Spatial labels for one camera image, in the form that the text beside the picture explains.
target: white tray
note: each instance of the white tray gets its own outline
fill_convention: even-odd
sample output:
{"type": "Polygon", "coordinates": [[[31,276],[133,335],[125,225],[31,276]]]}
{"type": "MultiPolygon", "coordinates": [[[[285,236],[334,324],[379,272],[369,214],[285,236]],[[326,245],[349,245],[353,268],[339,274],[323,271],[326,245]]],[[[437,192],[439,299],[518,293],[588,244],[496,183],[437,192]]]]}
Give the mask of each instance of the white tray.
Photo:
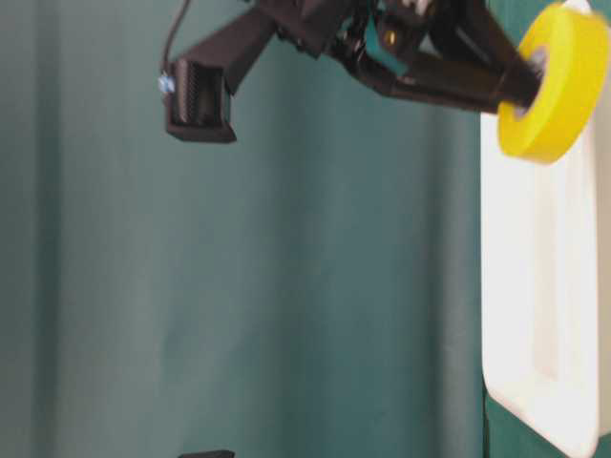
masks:
{"type": "Polygon", "coordinates": [[[574,458],[611,432],[610,155],[611,80],[551,166],[504,156],[496,117],[481,118],[486,386],[574,458]]]}

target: black object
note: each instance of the black object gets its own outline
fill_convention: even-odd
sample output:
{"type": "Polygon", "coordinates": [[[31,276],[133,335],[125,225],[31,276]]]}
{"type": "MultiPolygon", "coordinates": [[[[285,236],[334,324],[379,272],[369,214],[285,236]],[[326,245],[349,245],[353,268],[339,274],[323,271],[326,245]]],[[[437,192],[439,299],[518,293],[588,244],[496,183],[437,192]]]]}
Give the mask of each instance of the black object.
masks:
{"type": "Polygon", "coordinates": [[[187,453],[179,458],[234,458],[236,454],[229,450],[205,451],[202,453],[187,453]]]}
{"type": "Polygon", "coordinates": [[[495,113],[503,100],[528,108],[540,86],[485,0],[257,0],[168,62],[189,2],[161,79],[166,130],[182,140],[236,139],[231,97],[274,34],[392,98],[495,113]],[[427,37],[431,52],[422,51],[427,37]]]}

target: tape roll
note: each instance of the tape roll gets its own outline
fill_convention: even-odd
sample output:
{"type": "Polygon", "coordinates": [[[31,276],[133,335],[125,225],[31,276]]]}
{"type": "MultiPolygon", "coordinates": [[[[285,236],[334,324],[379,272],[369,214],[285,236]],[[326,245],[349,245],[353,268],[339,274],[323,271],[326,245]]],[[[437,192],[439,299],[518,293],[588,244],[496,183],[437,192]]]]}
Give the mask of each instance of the tape roll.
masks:
{"type": "Polygon", "coordinates": [[[560,4],[539,15],[519,52],[539,64],[544,75],[528,111],[508,102],[498,108],[498,138],[506,155],[551,163],[571,148],[596,108],[609,48],[609,31],[600,15],[560,4]]]}

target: black cable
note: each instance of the black cable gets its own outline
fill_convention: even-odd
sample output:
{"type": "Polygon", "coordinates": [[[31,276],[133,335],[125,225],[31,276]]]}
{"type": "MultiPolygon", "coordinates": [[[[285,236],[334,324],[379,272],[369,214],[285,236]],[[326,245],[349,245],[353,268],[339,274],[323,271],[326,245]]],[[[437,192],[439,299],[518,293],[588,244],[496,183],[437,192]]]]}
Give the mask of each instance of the black cable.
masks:
{"type": "Polygon", "coordinates": [[[189,6],[191,5],[191,0],[182,0],[182,5],[180,6],[179,12],[177,13],[174,21],[172,21],[172,26],[170,27],[170,31],[168,33],[168,37],[165,40],[165,46],[163,47],[163,55],[161,57],[161,64],[159,65],[159,70],[162,73],[170,72],[170,49],[172,48],[172,43],[174,42],[174,37],[176,36],[177,31],[179,31],[180,23],[182,23],[182,19],[184,19],[184,15],[187,13],[189,6]]]}

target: teal curtain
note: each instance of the teal curtain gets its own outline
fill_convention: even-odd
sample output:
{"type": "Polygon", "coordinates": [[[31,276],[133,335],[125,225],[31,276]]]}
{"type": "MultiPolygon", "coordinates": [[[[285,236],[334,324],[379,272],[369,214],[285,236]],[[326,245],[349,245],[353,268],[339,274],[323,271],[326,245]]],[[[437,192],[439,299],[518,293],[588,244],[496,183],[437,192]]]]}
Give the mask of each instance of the teal curtain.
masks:
{"type": "Polygon", "coordinates": [[[3,7],[0,454],[481,456],[477,117],[274,42],[180,143],[176,3],[3,7]]]}

